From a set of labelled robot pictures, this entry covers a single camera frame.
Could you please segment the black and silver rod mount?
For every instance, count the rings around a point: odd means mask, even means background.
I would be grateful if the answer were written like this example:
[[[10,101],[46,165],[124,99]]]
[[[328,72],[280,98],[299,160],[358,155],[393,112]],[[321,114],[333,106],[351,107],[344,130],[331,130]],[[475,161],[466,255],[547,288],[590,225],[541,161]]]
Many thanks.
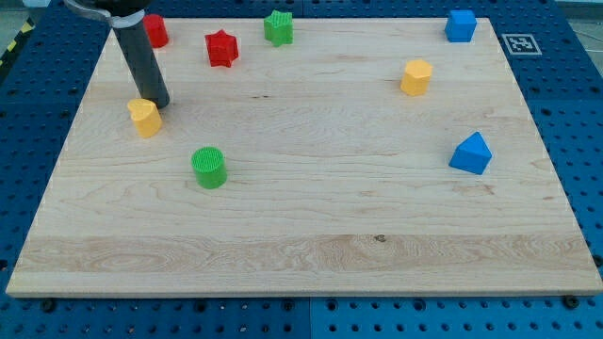
[[[152,0],[64,0],[74,14],[109,24],[112,28],[127,28],[138,24]]]

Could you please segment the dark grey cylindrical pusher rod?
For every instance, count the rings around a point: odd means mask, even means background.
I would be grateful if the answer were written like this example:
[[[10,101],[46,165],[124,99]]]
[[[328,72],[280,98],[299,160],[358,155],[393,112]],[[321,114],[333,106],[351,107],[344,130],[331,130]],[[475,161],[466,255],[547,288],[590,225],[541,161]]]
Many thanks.
[[[155,103],[157,108],[167,106],[171,98],[143,22],[113,31],[140,97]]]

